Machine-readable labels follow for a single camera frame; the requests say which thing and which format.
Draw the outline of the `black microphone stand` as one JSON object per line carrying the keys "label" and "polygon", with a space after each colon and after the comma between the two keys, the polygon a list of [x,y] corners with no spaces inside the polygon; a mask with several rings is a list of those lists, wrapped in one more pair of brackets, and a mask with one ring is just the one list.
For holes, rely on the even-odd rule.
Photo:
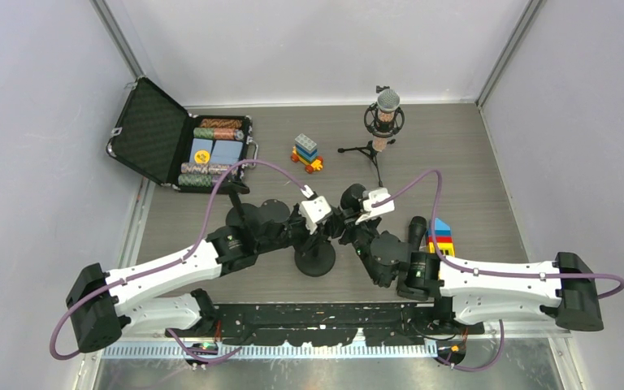
{"label": "black microphone stand", "polygon": [[318,240],[295,248],[294,262],[303,275],[321,277],[335,266],[336,251],[328,239]]}
{"label": "black microphone stand", "polygon": [[258,208],[241,200],[241,195],[249,194],[250,188],[242,181],[226,179],[221,184],[219,192],[228,195],[232,204],[226,215],[225,224],[254,231],[258,225]]}

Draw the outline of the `black tall microphone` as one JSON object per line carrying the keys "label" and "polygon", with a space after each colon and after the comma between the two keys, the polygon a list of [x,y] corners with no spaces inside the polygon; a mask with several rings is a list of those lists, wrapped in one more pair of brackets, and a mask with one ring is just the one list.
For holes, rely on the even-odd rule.
{"label": "black tall microphone", "polygon": [[357,215],[362,212],[366,187],[362,184],[351,184],[340,197],[340,209],[347,215]]}

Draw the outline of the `black handheld microphone front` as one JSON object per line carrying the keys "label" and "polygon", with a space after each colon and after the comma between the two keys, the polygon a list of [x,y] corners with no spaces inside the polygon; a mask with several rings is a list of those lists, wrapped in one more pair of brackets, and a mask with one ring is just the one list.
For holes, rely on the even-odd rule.
{"label": "black handheld microphone front", "polygon": [[408,226],[407,242],[411,251],[419,251],[427,232],[427,220],[422,216],[414,216]]}

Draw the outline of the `black front microphone stand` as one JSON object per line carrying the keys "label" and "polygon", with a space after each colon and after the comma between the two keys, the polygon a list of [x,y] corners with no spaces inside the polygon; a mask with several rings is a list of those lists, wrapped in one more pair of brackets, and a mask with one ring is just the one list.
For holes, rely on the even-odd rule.
{"label": "black front microphone stand", "polygon": [[254,231],[258,225],[258,208],[241,200],[241,195],[249,194],[250,188],[242,181],[226,179],[221,184],[219,192],[228,195],[232,204],[226,215],[225,224]]}

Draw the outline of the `black tripod stand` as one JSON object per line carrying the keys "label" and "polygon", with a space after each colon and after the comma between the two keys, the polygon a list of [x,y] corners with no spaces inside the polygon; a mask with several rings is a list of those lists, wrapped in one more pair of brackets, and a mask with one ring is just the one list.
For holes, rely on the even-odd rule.
{"label": "black tripod stand", "polygon": [[365,155],[370,160],[372,165],[375,167],[375,170],[377,173],[378,186],[383,187],[384,183],[382,181],[381,171],[379,169],[379,162],[378,162],[379,151],[374,149],[373,142],[369,141],[365,146],[358,146],[358,147],[352,147],[352,148],[339,148],[337,150],[337,152],[340,154],[346,153],[346,152],[353,152],[353,151],[357,151]]}

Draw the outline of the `glitter condenser microphone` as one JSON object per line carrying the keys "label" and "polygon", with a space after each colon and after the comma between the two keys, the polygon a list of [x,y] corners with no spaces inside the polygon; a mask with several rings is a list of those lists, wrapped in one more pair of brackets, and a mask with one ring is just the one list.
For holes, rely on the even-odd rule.
{"label": "glitter condenser microphone", "polygon": [[363,121],[372,135],[371,148],[382,152],[403,128],[405,114],[400,107],[401,98],[394,89],[377,85],[375,92],[376,101],[367,107]]}

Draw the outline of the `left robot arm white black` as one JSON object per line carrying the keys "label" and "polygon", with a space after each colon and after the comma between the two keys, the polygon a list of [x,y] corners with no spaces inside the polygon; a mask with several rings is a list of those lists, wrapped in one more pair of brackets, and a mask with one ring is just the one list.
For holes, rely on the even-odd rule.
{"label": "left robot arm white black", "polygon": [[234,205],[224,226],[196,245],[153,261],[111,271],[94,263],[83,268],[68,293],[70,320],[80,353],[96,352],[126,334],[155,328],[191,330],[208,336],[217,323],[209,297],[165,295],[188,284],[215,280],[251,267],[261,254],[294,249],[300,272],[318,277],[335,263],[331,241],[345,229],[342,214],[324,197],[289,208],[268,200]]}

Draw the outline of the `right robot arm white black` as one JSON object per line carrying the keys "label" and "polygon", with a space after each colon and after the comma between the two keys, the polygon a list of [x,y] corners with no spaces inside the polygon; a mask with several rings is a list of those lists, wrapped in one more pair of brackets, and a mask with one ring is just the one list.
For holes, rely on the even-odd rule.
{"label": "right robot arm white black", "polygon": [[420,250],[427,220],[415,216],[406,241],[384,231],[379,219],[347,223],[339,242],[352,245],[373,283],[394,286],[399,297],[430,301],[436,330],[493,320],[551,318],[563,329],[598,332],[604,322],[591,269],[575,253],[560,252],[551,262],[487,263]]}

